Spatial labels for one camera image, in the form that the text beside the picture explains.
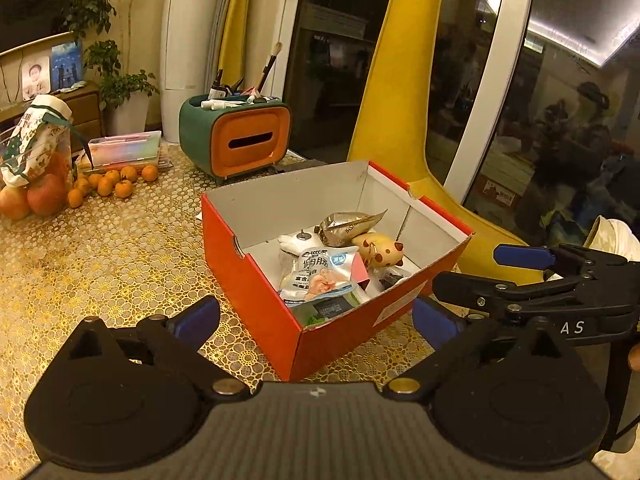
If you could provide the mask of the mandarin orange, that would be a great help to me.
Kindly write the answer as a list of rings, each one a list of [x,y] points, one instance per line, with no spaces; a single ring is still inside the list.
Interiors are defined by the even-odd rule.
[[[126,200],[134,192],[134,186],[129,180],[121,180],[114,186],[114,195],[121,200]]]
[[[96,186],[96,192],[99,196],[107,197],[113,193],[114,183],[109,177],[102,177]]]
[[[72,188],[67,194],[67,203],[70,208],[76,209],[84,202],[85,195],[79,188]]]
[[[140,176],[145,182],[151,183],[158,179],[158,168],[154,165],[144,166],[140,171]]]

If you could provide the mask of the portrait photo frame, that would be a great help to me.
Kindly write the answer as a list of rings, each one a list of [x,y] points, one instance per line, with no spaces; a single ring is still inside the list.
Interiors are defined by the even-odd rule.
[[[51,92],[50,58],[28,58],[22,63],[22,97],[24,101]]]

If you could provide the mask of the pastel plastic storage case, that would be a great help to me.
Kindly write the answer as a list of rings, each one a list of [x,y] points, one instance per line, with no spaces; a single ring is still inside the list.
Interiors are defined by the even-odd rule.
[[[161,140],[160,130],[145,131],[92,139],[88,148],[95,167],[133,165],[135,162],[157,160]]]

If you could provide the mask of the white plush keychain toy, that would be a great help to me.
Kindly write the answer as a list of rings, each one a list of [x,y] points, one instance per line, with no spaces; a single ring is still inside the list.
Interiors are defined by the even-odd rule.
[[[300,230],[292,234],[283,234],[278,237],[279,247],[282,252],[299,257],[311,249],[324,246],[320,236],[314,230]]]

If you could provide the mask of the floral cloth bag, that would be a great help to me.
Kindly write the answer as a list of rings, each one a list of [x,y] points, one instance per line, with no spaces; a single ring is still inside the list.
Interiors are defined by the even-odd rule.
[[[70,183],[72,110],[48,94],[32,100],[17,124],[1,133],[1,181],[24,188],[50,172]]]

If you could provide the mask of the right red apple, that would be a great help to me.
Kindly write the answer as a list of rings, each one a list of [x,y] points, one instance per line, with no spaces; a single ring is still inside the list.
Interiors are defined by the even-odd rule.
[[[27,203],[34,214],[47,217],[59,212],[66,204],[65,183],[56,174],[44,174],[27,190]]]

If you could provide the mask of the white standing air conditioner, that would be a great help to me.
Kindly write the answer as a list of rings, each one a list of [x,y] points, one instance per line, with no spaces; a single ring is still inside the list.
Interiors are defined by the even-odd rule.
[[[160,34],[160,112],[167,142],[179,142],[184,101],[205,90],[217,0],[165,0]]]

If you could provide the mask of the yellow spotted plush toy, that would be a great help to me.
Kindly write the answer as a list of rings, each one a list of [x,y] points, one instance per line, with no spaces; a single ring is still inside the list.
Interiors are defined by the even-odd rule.
[[[377,232],[367,232],[352,239],[368,269],[404,265],[404,244]]]

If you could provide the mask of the green orange tissue box organizer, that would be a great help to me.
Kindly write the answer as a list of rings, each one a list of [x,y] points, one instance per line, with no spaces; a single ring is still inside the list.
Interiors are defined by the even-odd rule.
[[[218,181],[280,162],[290,131],[291,111],[279,99],[194,96],[179,113],[180,148]]]

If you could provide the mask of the silver foil packet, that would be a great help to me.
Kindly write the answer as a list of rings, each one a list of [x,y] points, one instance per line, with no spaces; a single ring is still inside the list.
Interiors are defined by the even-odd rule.
[[[359,211],[334,212],[315,226],[314,232],[326,246],[349,246],[355,237],[373,229],[384,218],[386,212],[387,210],[378,214]]]

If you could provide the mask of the red cardboard box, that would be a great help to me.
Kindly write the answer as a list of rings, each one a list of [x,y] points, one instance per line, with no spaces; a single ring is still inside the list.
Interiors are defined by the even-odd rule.
[[[472,240],[461,220],[372,162],[247,180],[201,204],[209,269],[292,382],[406,313]]]

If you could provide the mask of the blue picture card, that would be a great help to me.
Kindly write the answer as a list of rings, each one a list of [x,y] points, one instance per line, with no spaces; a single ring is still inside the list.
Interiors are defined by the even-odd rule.
[[[65,90],[82,81],[81,50],[76,41],[51,48],[52,90]]]

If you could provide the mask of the white blue tissue paper pack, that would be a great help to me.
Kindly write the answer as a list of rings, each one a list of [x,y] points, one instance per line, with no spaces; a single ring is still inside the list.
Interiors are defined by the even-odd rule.
[[[300,326],[308,327],[329,322],[351,310],[355,310],[368,301],[367,296],[360,295],[353,290],[343,296],[326,297],[317,301],[292,304],[288,310],[292,313]]]

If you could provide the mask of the potted green plant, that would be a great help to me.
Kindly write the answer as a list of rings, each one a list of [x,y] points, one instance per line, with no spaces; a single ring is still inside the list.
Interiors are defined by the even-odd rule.
[[[158,88],[153,73],[131,68],[134,0],[70,0],[64,27],[86,44],[82,62],[96,77],[106,132],[142,132]]]

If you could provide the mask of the white blue sachet packet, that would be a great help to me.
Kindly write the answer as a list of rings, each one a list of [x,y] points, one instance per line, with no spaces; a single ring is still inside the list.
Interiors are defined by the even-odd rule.
[[[356,246],[318,248],[300,255],[293,270],[281,282],[279,295],[285,302],[308,302],[350,292],[352,260]]]

